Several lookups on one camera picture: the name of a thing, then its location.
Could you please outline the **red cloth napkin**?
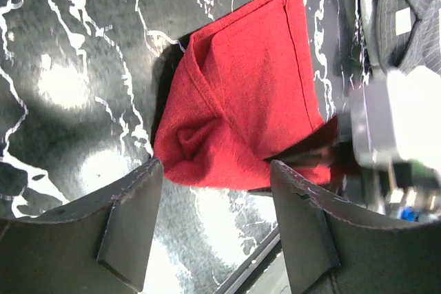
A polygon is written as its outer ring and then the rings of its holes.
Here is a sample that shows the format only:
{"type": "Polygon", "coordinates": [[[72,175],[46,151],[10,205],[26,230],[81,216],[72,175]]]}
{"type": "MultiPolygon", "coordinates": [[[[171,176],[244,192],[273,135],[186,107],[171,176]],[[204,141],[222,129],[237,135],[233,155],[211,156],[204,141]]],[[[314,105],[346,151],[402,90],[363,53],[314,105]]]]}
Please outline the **red cloth napkin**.
{"type": "Polygon", "coordinates": [[[269,186],[269,159],[323,125],[303,0],[253,0],[195,31],[154,152],[180,185],[269,186]]]}

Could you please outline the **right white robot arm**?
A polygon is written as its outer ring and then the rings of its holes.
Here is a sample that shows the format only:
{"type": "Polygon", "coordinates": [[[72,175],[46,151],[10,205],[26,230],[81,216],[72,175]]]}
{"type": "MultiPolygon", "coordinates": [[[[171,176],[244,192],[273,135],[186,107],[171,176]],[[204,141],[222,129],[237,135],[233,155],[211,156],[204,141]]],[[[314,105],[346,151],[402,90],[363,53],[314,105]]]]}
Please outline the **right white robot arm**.
{"type": "Polygon", "coordinates": [[[384,173],[374,185],[374,211],[428,223],[440,220],[440,75],[425,66],[386,77],[349,94],[357,163],[384,173]],[[385,195],[380,195],[384,187],[385,195]]]}

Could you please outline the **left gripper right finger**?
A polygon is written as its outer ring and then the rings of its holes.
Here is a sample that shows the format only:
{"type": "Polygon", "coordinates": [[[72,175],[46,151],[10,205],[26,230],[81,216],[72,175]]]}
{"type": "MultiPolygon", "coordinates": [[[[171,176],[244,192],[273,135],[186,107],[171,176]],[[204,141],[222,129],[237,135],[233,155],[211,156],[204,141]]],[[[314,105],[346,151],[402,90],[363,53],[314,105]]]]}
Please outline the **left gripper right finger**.
{"type": "Polygon", "coordinates": [[[440,224],[359,207],[277,160],[271,191],[292,293],[439,293],[440,224]]]}

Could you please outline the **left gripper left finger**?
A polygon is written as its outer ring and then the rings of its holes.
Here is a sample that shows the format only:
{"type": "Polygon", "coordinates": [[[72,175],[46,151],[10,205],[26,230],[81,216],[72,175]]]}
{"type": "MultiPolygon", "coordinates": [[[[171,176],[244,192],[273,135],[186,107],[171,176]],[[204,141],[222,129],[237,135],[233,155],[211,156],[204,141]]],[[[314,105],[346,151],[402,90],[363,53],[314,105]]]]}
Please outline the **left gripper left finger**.
{"type": "Polygon", "coordinates": [[[36,218],[1,220],[2,293],[140,293],[163,184],[157,158],[36,218]]]}

